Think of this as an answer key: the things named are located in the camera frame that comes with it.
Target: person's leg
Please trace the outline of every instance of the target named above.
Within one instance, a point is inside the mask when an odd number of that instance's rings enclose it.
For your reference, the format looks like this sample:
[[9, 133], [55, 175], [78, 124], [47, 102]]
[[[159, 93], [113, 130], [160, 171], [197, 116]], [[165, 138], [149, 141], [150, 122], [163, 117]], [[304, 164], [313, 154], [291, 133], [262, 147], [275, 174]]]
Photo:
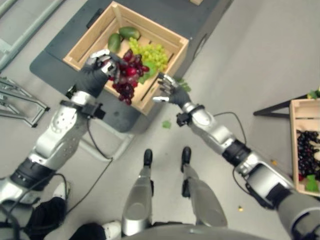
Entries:
[[121, 223], [112, 221], [104, 225], [97, 223], [84, 224], [69, 240], [115, 240], [121, 238]]
[[[70, 192], [70, 184], [67, 183], [67, 195]], [[58, 185], [53, 193], [53, 198], [41, 203], [31, 215], [25, 232], [31, 240], [43, 240], [44, 237], [57, 229], [63, 222], [66, 214], [65, 184]]]

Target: red grapes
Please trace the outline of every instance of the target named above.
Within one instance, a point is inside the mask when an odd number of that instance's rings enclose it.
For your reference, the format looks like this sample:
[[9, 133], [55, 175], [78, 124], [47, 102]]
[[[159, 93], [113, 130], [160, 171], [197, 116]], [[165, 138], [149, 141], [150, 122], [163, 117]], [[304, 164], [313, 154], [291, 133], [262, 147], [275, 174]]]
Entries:
[[118, 99], [131, 105], [131, 99], [134, 97], [134, 92], [138, 86], [138, 80], [144, 75], [144, 72], [149, 72], [149, 68], [144, 66], [141, 61], [140, 54], [134, 55], [132, 50], [129, 49], [124, 55], [127, 65], [119, 65], [120, 78], [118, 83], [112, 84], [112, 87], [120, 94]]

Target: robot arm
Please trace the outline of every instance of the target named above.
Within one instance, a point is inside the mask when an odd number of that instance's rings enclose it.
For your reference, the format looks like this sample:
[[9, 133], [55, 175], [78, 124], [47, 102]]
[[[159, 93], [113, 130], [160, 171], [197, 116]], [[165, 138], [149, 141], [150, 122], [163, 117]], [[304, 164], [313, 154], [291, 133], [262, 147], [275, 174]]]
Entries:
[[177, 115], [178, 125], [188, 125], [211, 149], [232, 164], [245, 179], [246, 188], [258, 203], [266, 209], [277, 209], [283, 226], [292, 238], [303, 239], [315, 233], [320, 236], [319, 201], [297, 193], [289, 178], [237, 140], [204, 106], [192, 103], [172, 77], [162, 73], [158, 77], [162, 79], [161, 90], [168, 96], [154, 97], [153, 100], [177, 104], [183, 111]]
[[[8, 217], [2, 214], [3, 211], [19, 219], [20, 227], [28, 223], [31, 206], [40, 199], [56, 171], [76, 152], [81, 137], [87, 132], [89, 119], [103, 118], [105, 113], [96, 98], [110, 77], [115, 81], [119, 79], [119, 63], [125, 64], [106, 49], [93, 53], [86, 61], [78, 74], [73, 87], [77, 91], [71, 100], [60, 102], [47, 130], [38, 138], [24, 162], [11, 176], [0, 179], [0, 223]], [[12, 234], [12, 230], [0, 228], [0, 239], [7, 239], [2, 234], [4, 231]]]

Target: metal frame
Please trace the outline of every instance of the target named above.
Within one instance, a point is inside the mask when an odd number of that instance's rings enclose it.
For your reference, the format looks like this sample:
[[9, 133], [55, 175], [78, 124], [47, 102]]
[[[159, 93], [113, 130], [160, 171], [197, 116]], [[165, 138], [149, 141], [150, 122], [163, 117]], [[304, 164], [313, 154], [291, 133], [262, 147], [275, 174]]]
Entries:
[[[17, 0], [6, 0], [0, 6], [0, 18], [15, 4]], [[54, 0], [41, 15], [24, 31], [24, 33], [10, 45], [0, 38], [0, 52], [4, 56], [0, 59], [0, 71], [4, 69], [7, 64], [14, 59], [14, 57], [20, 52], [27, 41], [35, 34], [35, 32], [41, 27], [41, 25], [48, 19], [48, 17], [60, 6], [64, 0]]]
[[[12, 105], [8, 100], [9, 98], [19, 99], [21, 101], [29, 102], [36, 105], [38, 111], [33, 117], [28, 117], [23, 112], [20, 112], [14, 105]], [[38, 121], [43, 116], [45, 112], [48, 112], [50, 108], [46, 106], [43, 102], [34, 98], [26, 90], [15, 84], [9, 78], [0, 77], [0, 105], [7, 108], [8, 110], [0, 110], [0, 116], [21, 119], [27, 123], [30, 127], [35, 128], [38, 125]]]
[[[298, 96], [296, 98], [293, 98], [291, 100], [294, 100], [294, 99], [306, 99], [306, 98], [307, 98], [307, 95], [302, 95], [302, 96]], [[253, 113], [253, 115], [254, 116], [264, 116], [264, 117], [274, 117], [274, 118], [289, 119], [290, 118], [289, 114], [287, 114], [287, 113], [277, 113], [277, 112], [273, 112], [273, 111], [276, 111], [276, 110], [279, 110], [279, 109], [288, 108], [290, 106], [291, 100], [284, 101], [284, 102], [281, 102], [279, 104], [276, 104], [276, 105], [273, 105], [273, 106], [266, 107], [264, 109], [255, 111]]]

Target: gray floor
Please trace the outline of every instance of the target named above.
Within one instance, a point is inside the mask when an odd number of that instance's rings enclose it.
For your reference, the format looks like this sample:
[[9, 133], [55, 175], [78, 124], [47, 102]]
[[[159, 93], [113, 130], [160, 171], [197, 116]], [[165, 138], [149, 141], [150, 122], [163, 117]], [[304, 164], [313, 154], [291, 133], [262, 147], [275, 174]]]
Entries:
[[[26, 1], [19, 2], [22, 2], [18, 6], [20, 11], [32, 11], [23, 5]], [[2, 73], [48, 104], [51, 111], [36, 129], [21, 121], [0, 118], [0, 133], [6, 136], [0, 140], [0, 176], [12, 173], [26, 157], [63, 97], [33, 75], [29, 65], [84, 2], [66, 1]], [[249, 146], [268, 159], [276, 160], [288, 174], [291, 174], [289, 121], [254, 117], [252, 113], [319, 86], [319, 13], [318, 0], [234, 1], [185, 74], [194, 102], [204, 104], [212, 113], [236, 112], [243, 123]], [[187, 127], [179, 128], [173, 124], [171, 129], [162, 128], [162, 121], [174, 123], [178, 112], [175, 106], [165, 106], [150, 128], [137, 136], [122, 158], [111, 165], [64, 225], [46, 239], [68, 239], [84, 223], [103, 224], [120, 219], [146, 148], [151, 148], [154, 155], [153, 219], [193, 223], [195, 218], [190, 201], [180, 194], [182, 175], [179, 164], [181, 150], [186, 145], [193, 150], [193, 167], [220, 199], [231, 229], [267, 239], [289, 239], [277, 213], [262, 209], [236, 186], [231, 177], [232, 167], [222, 157], [213, 153]], [[219, 120], [242, 138], [239, 126], [231, 116], [221, 116]], [[99, 138], [103, 139], [99, 144], [104, 149], [115, 141], [110, 135], [101, 133]], [[70, 206], [85, 194], [104, 166], [79, 149], [61, 169], [73, 185]], [[44, 200], [50, 198], [58, 181], [55, 179], [48, 186]], [[243, 207], [243, 212], [238, 211], [239, 206]]]

